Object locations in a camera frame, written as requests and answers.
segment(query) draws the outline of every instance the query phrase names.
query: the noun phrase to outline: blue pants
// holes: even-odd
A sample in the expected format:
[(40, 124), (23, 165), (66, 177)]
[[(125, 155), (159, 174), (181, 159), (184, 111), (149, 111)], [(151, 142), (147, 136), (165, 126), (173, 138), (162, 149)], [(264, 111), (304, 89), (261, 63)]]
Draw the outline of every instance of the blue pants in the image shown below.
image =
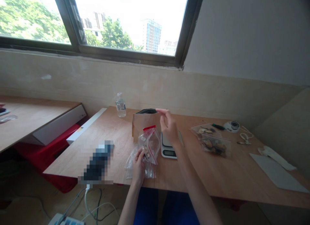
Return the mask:
[[(134, 225), (156, 225), (158, 190), (141, 187)], [(168, 191), (162, 212), (162, 224), (199, 224), (197, 215), (187, 193)]]

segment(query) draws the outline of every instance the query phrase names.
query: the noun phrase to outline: wall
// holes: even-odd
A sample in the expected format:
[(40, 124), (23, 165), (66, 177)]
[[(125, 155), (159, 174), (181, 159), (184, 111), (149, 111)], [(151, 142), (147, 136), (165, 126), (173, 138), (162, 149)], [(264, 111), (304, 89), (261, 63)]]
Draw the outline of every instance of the wall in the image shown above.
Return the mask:
[[(280, 108), (253, 133), (310, 179), (310, 88)], [(310, 210), (259, 203), (272, 225), (310, 224)]]
[(82, 102), (93, 115), (115, 105), (235, 119), (252, 129), (301, 91), (298, 86), (100, 60), (0, 50), (0, 93)]
[(300, 92), (253, 133), (310, 179), (310, 88)]
[(310, 85), (307, 0), (203, 0), (185, 71)]

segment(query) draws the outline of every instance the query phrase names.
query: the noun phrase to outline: white cloth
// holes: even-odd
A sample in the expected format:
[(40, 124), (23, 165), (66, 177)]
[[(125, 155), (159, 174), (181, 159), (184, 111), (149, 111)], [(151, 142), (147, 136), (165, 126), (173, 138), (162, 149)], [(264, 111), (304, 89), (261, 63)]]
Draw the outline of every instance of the white cloth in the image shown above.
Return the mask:
[(296, 170), (297, 168), (288, 163), (285, 159), (283, 159), (282, 156), (280, 156), (278, 153), (276, 153), (273, 149), (271, 149), (268, 146), (264, 146), (263, 148), (258, 148), (259, 153), (262, 156), (269, 156), (272, 159), (274, 159), (276, 162), (278, 162), (283, 168), (285, 168), (288, 171)]

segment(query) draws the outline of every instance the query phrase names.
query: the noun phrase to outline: tree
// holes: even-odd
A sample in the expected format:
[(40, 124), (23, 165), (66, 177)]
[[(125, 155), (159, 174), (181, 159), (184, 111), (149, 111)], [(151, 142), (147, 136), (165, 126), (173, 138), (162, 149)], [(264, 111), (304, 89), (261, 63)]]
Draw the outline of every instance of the tree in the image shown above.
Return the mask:
[[(128, 33), (123, 32), (119, 19), (113, 22), (108, 17), (103, 25), (101, 40), (85, 30), (89, 45), (142, 51), (143, 46), (134, 46)], [(0, 5), (0, 35), (70, 44), (59, 14), (49, 11), (39, 0), (4, 0)]]
[(58, 14), (39, 0), (4, 0), (0, 5), (0, 34), (15, 38), (70, 44)]
[(85, 36), (88, 45), (103, 46), (102, 41), (97, 39), (97, 36), (95, 36), (90, 30), (85, 30)]

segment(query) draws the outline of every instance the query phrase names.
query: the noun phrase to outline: wooden desk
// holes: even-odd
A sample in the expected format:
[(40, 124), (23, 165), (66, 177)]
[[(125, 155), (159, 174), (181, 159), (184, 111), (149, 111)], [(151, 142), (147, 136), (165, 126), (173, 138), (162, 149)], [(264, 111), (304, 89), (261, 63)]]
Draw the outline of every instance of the wooden desk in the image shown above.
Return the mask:
[[(127, 109), (126, 111), (126, 117), (118, 118), (116, 108), (109, 107), (44, 173), (69, 177), (81, 176), (98, 143), (103, 140), (113, 140), (114, 153), (108, 177), (114, 183), (130, 184), (131, 180), (125, 179), (124, 166), (133, 149), (132, 115), (138, 110)], [(250, 157), (249, 153), (258, 154), (257, 148), (263, 146), (259, 140), (252, 138), (251, 146), (238, 145), (236, 142), (240, 141), (239, 134), (225, 131), (222, 136), (231, 140), (232, 157), (225, 159), (214, 156), (202, 150), (197, 138), (189, 131), (189, 127), (201, 123), (202, 120), (216, 124), (224, 124), (227, 120), (173, 116), (177, 120), (188, 156), (211, 196), (310, 208), (310, 194), (277, 188)], [(310, 182), (297, 171), (291, 174), (310, 189)], [(160, 154), (157, 178), (146, 179), (143, 186), (187, 191), (177, 160), (164, 158)]]
[(18, 118), (0, 124), (0, 152), (15, 144), (40, 127), (80, 105), (80, 102), (54, 101), (25, 97), (0, 96), (8, 115)]

